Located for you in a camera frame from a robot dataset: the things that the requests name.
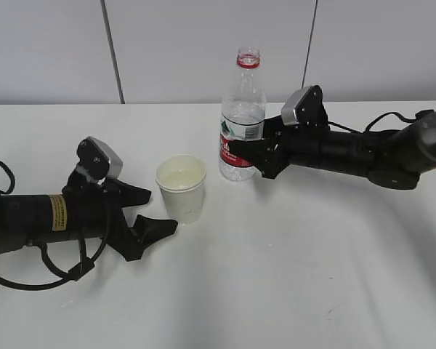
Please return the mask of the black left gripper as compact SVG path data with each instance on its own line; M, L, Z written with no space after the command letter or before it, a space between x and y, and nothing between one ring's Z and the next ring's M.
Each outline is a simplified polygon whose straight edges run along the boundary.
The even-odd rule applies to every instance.
M148 204L152 192L120 180L107 178L98 184L74 171L62 195L68 213L64 239L75 241L79 236L105 239L127 261L139 260L148 247L174 235L178 226L176 220L157 220L139 214L129 227L123 209Z

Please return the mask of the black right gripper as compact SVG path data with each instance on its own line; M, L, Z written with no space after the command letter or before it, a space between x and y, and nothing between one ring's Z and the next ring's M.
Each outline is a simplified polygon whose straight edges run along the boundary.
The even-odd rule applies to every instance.
M287 127L281 116L265 119L261 140L230 142L230 152L256 167L264 178L275 178L289 166L322 169L326 129Z

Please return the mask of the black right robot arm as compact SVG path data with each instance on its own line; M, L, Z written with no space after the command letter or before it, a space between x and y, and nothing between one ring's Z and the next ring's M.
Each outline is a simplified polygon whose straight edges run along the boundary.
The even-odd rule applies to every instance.
M413 190L422 174L436 169L436 111L407 120L404 129L331 130L333 123L286 126L276 116L264 123L261 140L233 140L230 152L274 179L294 165L364 177L383 188Z

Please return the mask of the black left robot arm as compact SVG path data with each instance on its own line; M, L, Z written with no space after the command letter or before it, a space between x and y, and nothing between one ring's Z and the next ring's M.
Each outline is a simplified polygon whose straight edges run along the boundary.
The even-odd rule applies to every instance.
M150 197L147 189L82 169L71 173L60 194L11 195L0 190L0 254L24 246L100 238L125 260L138 260L178 226L175 220L142 215L128 225L124 208L146 205Z

